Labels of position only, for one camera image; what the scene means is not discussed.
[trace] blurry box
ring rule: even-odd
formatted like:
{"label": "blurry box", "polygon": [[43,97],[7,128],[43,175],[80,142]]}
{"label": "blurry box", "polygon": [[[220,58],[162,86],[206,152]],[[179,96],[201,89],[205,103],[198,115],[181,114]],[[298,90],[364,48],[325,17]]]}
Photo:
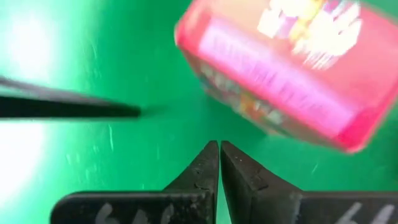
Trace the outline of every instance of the blurry box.
{"label": "blurry box", "polygon": [[360,151],[398,90],[398,28],[344,0],[195,0],[175,40],[207,92],[260,128]]}

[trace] red box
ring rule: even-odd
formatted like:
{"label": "red box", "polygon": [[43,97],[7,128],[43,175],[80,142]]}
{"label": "red box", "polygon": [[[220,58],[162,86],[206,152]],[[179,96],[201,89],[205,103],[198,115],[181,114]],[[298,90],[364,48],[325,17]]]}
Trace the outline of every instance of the red box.
{"label": "red box", "polygon": [[344,0],[195,0],[175,40],[208,93],[262,129],[357,152],[398,89],[398,28]]}

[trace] green background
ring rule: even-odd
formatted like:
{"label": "green background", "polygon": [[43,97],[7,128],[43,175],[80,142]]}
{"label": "green background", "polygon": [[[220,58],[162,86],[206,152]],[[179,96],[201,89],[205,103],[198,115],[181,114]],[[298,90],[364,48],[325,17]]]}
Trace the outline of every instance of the green background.
{"label": "green background", "polygon": [[[398,12],[396,1],[374,3]],[[79,190],[162,189],[211,139],[305,190],[398,189],[397,110],[354,156],[266,136],[205,96],[176,49],[174,25],[188,4],[1,0],[2,74],[168,109],[137,120],[1,121],[0,223],[46,223],[54,203]],[[218,223],[229,223],[224,194]]]}

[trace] green surface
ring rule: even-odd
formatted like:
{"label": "green surface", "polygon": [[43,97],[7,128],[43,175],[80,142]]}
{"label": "green surface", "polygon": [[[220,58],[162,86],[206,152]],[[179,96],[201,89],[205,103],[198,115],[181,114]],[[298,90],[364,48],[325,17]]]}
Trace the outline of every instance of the green surface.
{"label": "green surface", "polygon": [[[395,1],[374,2],[398,12]],[[187,0],[1,3],[1,73],[168,110],[140,120],[1,121],[0,223],[47,223],[53,204],[79,190],[162,189],[210,139],[230,140],[303,189],[398,189],[397,110],[364,152],[346,156],[265,136],[208,99],[174,46]],[[224,194],[218,223],[229,223]]]}

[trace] cardboard box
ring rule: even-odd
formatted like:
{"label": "cardboard box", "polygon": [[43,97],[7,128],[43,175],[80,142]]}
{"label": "cardboard box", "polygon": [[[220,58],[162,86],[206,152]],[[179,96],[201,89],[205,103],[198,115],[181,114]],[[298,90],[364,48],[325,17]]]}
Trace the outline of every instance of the cardboard box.
{"label": "cardboard box", "polygon": [[195,0],[175,40],[207,92],[264,130],[357,152],[398,90],[398,28],[344,0]]}

